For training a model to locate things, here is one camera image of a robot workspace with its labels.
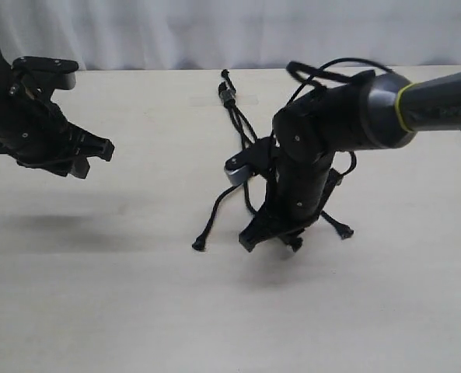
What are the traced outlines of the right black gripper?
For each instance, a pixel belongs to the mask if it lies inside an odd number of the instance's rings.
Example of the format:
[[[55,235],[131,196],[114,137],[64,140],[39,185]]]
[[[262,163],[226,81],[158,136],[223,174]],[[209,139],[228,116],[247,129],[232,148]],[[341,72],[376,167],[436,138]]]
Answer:
[[[239,243],[251,253],[258,244],[278,239],[297,252],[303,244],[300,235],[304,228],[321,215],[344,178],[331,168],[333,160],[334,153],[327,152],[315,162],[298,162],[280,150],[276,161],[277,186],[266,213],[256,214],[239,233]]]

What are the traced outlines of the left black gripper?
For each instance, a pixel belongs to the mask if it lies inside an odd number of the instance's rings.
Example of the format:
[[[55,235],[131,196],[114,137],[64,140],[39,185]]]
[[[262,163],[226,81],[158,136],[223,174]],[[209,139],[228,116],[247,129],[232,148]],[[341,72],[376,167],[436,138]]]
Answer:
[[[53,92],[17,78],[0,79],[0,151],[20,166],[84,180],[87,158],[110,162],[114,144],[68,122],[51,101]]]

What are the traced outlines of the right robot arm, grey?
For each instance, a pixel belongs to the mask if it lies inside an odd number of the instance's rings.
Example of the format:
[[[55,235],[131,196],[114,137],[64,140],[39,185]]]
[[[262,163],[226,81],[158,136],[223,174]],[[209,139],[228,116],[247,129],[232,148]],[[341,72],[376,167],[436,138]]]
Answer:
[[[461,72],[413,83],[397,73],[363,71],[320,86],[281,108],[271,136],[226,163],[234,183],[267,182],[263,205],[240,232],[248,251],[270,239],[299,249],[342,175],[338,152],[397,149],[421,131],[461,131]]]

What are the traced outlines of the yellow band on arm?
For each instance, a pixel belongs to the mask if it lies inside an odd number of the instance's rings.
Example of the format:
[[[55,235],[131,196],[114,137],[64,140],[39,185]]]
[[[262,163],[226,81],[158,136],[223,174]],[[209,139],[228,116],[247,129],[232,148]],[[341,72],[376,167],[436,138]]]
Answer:
[[[421,98],[422,82],[412,82],[400,88],[396,94],[394,110],[400,127],[408,133],[416,133],[424,101]]]

